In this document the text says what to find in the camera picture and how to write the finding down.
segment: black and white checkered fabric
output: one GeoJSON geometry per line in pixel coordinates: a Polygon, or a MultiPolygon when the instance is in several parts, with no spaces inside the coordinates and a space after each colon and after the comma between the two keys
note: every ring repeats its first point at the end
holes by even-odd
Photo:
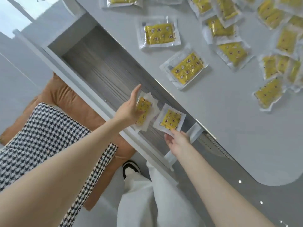
{"type": "MultiPolygon", "coordinates": [[[[89,129],[60,110],[45,103],[38,104],[23,129],[0,152],[0,192],[89,133],[89,129]]],[[[109,144],[61,221],[61,227],[73,225],[76,215],[117,149],[117,145],[109,144]]]]}

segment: white pants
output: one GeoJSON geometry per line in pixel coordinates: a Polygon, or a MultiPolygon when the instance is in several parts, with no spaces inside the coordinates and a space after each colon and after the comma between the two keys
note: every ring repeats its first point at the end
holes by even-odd
{"type": "Polygon", "coordinates": [[[184,194],[147,162],[151,181],[139,173],[125,178],[117,227],[204,227],[184,194]]]}

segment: white table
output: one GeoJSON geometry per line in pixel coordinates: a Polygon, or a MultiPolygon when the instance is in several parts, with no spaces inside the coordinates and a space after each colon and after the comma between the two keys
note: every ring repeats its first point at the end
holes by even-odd
{"type": "MultiPolygon", "coordinates": [[[[100,9],[98,0],[77,0],[97,22],[122,45],[259,183],[278,186],[295,181],[303,171],[302,93],[288,92],[270,114],[260,112],[252,92],[263,84],[256,58],[236,73],[211,51],[198,21],[184,1],[166,6],[145,0],[136,6],[100,9]],[[176,15],[181,46],[142,51],[138,48],[135,18],[176,15]],[[210,63],[204,76],[185,91],[179,91],[159,66],[190,42],[210,63]]],[[[240,24],[241,37],[255,55],[267,47],[272,31],[251,12],[240,24]]]]}

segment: black and white shoe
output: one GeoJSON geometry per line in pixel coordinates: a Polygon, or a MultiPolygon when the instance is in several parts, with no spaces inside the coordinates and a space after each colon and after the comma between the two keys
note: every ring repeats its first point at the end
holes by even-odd
{"type": "Polygon", "coordinates": [[[138,167],[138,165],[135,162],[133,162],[131,160],[128,160],[127,162],[125,162],[122,165],[122,173],[123,173],[123,178],[124,179],[127,176],[129,176],[129,175],[131,175],[135,172],[141,174],[140,168],[138,167]]]}

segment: bright window light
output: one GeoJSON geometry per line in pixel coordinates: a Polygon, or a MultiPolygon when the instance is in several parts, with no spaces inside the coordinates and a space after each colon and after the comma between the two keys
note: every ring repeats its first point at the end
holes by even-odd
{"type": "Polygon", "coordinates": [[[48,8],[55,4],[58,0],[14,0],[19,3],[23,9],[31,15],[32,18],[37,19],[48,8]]]}
{"type": "Polygon", "coordinates": [[[14,38],[13,30],[22,31],[31,23],[22,13],[19,12],[7,0],[0,0],[0,31],[8,36],[14,38]]]}

